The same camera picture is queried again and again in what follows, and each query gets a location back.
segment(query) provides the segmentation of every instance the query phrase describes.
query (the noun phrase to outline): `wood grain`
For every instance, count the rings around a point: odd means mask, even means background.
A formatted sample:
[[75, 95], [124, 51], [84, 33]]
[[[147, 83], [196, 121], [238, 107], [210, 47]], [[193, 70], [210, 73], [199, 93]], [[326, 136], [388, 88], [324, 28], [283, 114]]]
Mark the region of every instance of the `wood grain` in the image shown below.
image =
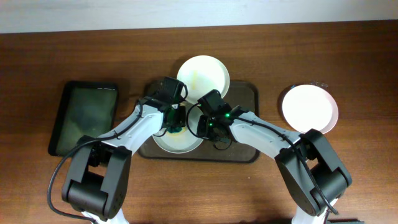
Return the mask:
[[[0, 223], [84, 223], [51, 212], [45, 199], [59, 161], [47, 146], [67, 80], [120, 83], [123, 100], [175, 77], [194, 55], [212, 55], [232, 80], [255, 84], [261, 118], [283, 128], [283, 89], [326, 83], [340, 110], [326, 136], [353, 176], [336, 204], [341, 215], [330, 218], [396, 223], [398, 21], [0, 35]], [[53, 200], [72, 212], [60, 197], [66, 171]], [[295, 207], [266, 156], [239, 165], [135, 155], [123, 210], [131, 223], [239, 223], [291, 218]]]

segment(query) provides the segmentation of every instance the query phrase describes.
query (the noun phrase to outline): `black tray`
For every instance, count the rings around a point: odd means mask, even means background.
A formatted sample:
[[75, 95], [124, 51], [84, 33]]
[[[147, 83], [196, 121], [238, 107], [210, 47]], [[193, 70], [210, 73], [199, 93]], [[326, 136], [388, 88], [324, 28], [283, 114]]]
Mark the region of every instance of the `black tray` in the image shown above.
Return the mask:
[[[154, 90], [155, 84], [146, 88], [146, 93]], [[247, 82], [232, 81], [229, 84], [229, 90], [224, 97], [232, 108], [242, 106], [258, 115], [258, 94], [254, 85]], [[140, 156], [146, 159], [179, 159], [190, 161], [208, 161], [208, 162], [237, 162], [252, 163], [259, 157], [259, 151], [255, 148], [233, 142], [232, 145], [225, 150], [217, 150], [213, 147], [213, 143], [204, 140], [196, 149], [183, 153], [174, 154], [161, 149], [153, 138], [149, 138], [138, 150]]]

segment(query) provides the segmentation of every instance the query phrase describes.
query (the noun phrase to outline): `white plate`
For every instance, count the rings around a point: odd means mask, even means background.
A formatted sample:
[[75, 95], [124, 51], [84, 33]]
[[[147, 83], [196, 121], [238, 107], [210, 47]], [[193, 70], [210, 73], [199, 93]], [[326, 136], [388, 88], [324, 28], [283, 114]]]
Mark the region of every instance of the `white plate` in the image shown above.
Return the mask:
[[218, 90], [224, 97], [229, 88], [226, 67], [214, 57], [201, 55], [187, 60], [180, 68], [177, 79], [187, 85], [187, 101], [198, 103], [198, 99], [211, 90]]
[[[189, 110], [192, 106], [188, 103], [183, 103], [185, 105], [185, 112]], [[194, 107], [189, 114], [189, 127], [196, 133], [198, 129], [198, 121], [200, 115], [203, 113], [198, 107]], [[160, 130], [156, 135], [162, 134], [164, 130]], [[152, 136], [156, 144], [167, 152], [171, 153], [186, 153], [194, 150], [203, 141], [201, 138], [197, 138], [188, 130], [187, 127], [183, 127], [179, 133], [169, 133], [162, 137]]]
[[325, 134], [338, 120], [336, 101], [326, 90], [314, 85], [296, 86], [287, 92], [282, 111], [291, 127], [301, 133], [313, 128]]

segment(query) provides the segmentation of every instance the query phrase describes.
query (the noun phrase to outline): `white wall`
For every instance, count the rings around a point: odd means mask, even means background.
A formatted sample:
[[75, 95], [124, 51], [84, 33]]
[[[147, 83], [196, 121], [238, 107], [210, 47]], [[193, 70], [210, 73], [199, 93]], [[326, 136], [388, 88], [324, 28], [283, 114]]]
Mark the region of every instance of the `white wall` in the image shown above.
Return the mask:
[[0, 0], [0, 33], [398, 19], [398, 0]]

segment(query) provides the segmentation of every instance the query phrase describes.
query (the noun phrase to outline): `dark gray tray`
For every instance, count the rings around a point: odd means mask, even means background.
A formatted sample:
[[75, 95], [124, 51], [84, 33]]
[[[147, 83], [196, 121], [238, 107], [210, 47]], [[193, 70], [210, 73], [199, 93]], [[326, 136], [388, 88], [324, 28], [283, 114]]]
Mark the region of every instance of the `dark gray tray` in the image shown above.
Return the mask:
[[[153, 90], [154, 84], [155, 82], [146, 88], [146, 93]], [[250, 83], [232, 81], [224, 100], [228, 102], [232, 108], [240, 105], [254, 111], [255, 114], [258, 115], [257, 89]], [[174, 154], [161, 149], [152, 137], [140, 147], [138, 153], [146, 159], [180, 159], [238, 163], [251, 163], [259, 157], [259, 151], [245, 144], [233, 142], [228, 149], [217, 150], [213, 147], [212, 142], [206, 140], [190, 152]]]

